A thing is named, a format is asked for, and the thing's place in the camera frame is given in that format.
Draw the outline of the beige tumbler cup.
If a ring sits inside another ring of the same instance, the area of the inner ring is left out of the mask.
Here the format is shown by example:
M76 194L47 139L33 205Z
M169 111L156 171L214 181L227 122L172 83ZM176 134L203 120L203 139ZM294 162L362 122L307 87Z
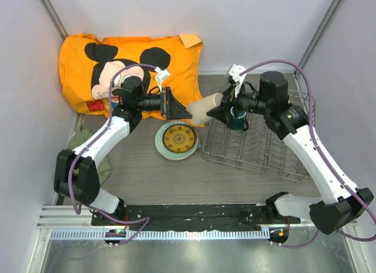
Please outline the beige tumbler cup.
M207 112L219 106L222 97L223 94L217 92L189 104L187 111L192 115L190 119L191 124L201 126L208 122L211 117L207 115Z

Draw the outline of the yellow brown patterned plate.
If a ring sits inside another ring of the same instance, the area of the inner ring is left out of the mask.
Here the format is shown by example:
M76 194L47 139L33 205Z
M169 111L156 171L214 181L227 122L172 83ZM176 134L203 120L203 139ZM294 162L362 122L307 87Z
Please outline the yellow brown patterned plate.
M184 153L193 148L197 136L188 124L174 124L164 131L162 140L168 151Z

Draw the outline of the light green flower plate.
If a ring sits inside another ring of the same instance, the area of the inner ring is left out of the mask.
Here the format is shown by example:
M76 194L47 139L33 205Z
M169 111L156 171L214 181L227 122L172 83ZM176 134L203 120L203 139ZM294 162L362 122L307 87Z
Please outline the light green flower plate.
M164 131L165 131L168 127L170 127L170 126L172 126L172 125L174 125L174 124L188 124L188 123L186 123L186 122L182 122L182 121L168 122L168 123L164 124L164 125L163 125L163 126L157 131L157 133L156 133L156 135L155 135L155 148L156 148L156 150L158 151L159 154L160 154L160 153L172 153L171 151L168 151L167 148L165 148L165 146L164 146L164 144L163 144L162 136L163 136ZM185 153L189 153L190 156L191 156L191 155L197 150L197 148L198 148L198 146L199 146L199 136L198 136L197 132L196 132L196 136L197 136L197 140L196 140L196 142L195 142L193 148L192 148L191 150L185 152Z

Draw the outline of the grey wire dish rack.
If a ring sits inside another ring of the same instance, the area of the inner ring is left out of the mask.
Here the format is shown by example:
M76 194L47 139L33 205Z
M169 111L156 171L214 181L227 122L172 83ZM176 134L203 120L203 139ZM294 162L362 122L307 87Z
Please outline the grey wire dish rack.
M231 130L216 119L207 125L202 154L211 161L294 181L311 177L292 150L265 124L263 116L248 114L249 129Z

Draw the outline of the cream bird plate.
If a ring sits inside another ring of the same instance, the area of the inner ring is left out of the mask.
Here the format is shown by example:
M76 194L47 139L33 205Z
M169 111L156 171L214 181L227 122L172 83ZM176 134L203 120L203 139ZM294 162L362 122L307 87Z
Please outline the cream bird plate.
M160 155L170 161L180 161L190 156L189 153L160 153Z

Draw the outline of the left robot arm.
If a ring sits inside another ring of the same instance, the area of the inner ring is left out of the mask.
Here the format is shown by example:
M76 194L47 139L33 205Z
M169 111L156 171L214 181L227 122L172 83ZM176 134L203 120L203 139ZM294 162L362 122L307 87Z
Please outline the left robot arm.
M84 144L58 154L53 189L73 202L105 212L110 224L119 225L125 218L124 202L101 187L99 164L134 131L144 111L160 112L167 120L190 119L192 114L173 96L169 87L159 94L145 94L138 77L123 82L113 93L120 102L107 122Z

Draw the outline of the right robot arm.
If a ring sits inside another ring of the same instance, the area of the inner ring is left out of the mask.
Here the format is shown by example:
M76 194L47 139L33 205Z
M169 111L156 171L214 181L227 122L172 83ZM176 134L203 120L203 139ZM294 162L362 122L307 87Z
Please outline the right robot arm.
M230 70L229 86L220 103L207 115L234 129L234 121L248 113L259 114L267 127L283 141L302 162L317 186L320 197L299 197L280 192L266 203L266 218L279 223L287 216L310 220L327 235L356 220L374 199L369 188L359 188L330 156L315 132L304 109L290 102L288 81L276 71L260 76L258 89L245 90L248 83Z

